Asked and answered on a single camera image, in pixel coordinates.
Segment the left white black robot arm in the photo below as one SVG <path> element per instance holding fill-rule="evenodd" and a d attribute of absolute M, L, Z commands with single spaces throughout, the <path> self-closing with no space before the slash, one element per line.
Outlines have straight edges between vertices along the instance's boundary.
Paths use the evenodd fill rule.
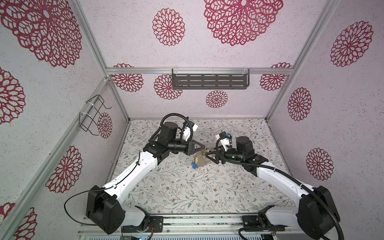
<path fill-rule="evenodd" d="M 149 214 L 140 207 L 123 209 L 122 204 L 133 188 L 170 153 L 183 153 L 187 156 L 205 149 L 205 146 L 193 140 L 198 125 L 185 121 L 178 137 L 179 126 L 173 122 L 162 123 L 158 133 L 150 138 L 135 161 L 120 175 L 103 187 L 90 189 L 87 199 L 86 217 L 96 226 L 110 235 L 121 226 L 148 226 Z"/>

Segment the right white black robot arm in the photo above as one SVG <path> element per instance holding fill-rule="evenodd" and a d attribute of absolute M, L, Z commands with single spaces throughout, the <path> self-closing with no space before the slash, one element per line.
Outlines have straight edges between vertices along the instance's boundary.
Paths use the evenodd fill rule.
<path fill-rule="evenodd" d="M 330 191 L 305 184 L 286 172 L 278 169 L 265 157 L 257 154 L 252 141 L 245 136 L 236 138 L 232 146 L 232 136 L 225 132 L 217 135 L 213 151 L 205 154 L 215 164 L 231 163 L 242 166 L 247 172 L 282 191 L 296 204 L 295 209 L 278 208 L 269 205 L 256 215 L 256 223 L 243 224 L 238 234 L 243 232 L 276 231 L 284 228 L 302 230 L 313 240 L 327 240 L 327 234 L 335 230 L 339 240 L 345 239 L 340 225 L 340 216 Z"/>

